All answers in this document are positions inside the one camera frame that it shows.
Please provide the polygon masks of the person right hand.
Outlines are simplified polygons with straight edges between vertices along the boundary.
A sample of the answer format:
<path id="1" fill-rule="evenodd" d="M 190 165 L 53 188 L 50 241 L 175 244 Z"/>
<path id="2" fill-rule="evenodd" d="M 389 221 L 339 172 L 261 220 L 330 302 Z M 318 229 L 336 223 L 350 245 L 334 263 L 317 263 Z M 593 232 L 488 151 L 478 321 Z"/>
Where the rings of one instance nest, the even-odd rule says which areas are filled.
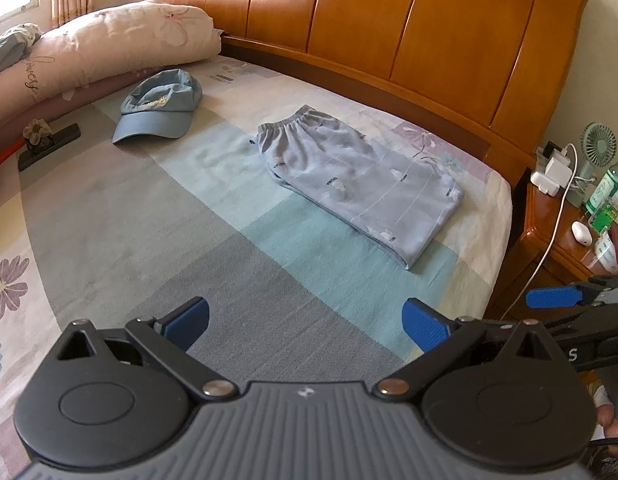
<path id="1" fill-rule="evenodd" d="M 592 438 L 594 440 L 618 439 L 618 419 L 615 415 L 615 406 L 610 401 L 600 380 L 592 385 L 592 398 L 597 409 L 597 427 Z"/>

